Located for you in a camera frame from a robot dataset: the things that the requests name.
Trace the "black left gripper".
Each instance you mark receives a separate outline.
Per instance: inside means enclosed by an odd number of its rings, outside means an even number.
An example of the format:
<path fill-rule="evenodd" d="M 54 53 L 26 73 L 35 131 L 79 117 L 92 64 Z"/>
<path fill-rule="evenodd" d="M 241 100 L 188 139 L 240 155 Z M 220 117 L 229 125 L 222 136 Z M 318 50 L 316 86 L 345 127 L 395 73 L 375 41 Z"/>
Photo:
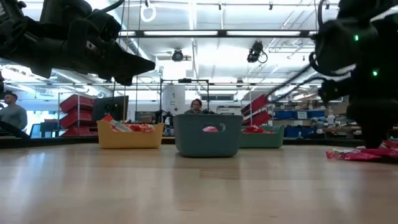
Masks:
<path fill-rule="evenodd" d="M 33 22 L 17 47 L 17 63 L 46 78 L 56 68 L 131 86 L 155 63 L 124 51 L 116 42 L 120 30 L 113 17 L 74 19 L 67 26 Z"/>

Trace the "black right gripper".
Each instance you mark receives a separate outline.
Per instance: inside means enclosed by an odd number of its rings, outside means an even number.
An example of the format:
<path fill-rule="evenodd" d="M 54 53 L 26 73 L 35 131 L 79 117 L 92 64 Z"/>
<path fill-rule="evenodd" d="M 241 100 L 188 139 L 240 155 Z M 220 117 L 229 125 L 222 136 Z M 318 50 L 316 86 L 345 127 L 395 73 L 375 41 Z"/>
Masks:
<path fill-rule="evenodd" d="M 377 90 L 368 84 L 356 83 L 354 78 L 325 80 L 319 89 L 326 105 L 337 98 L 348 97 L 345 114 L 362 127 L 368 149 L 379 148 L 389 138 L 390 128 L 397 124 L 397 96 L 387 93 L 385 88 Z"/>

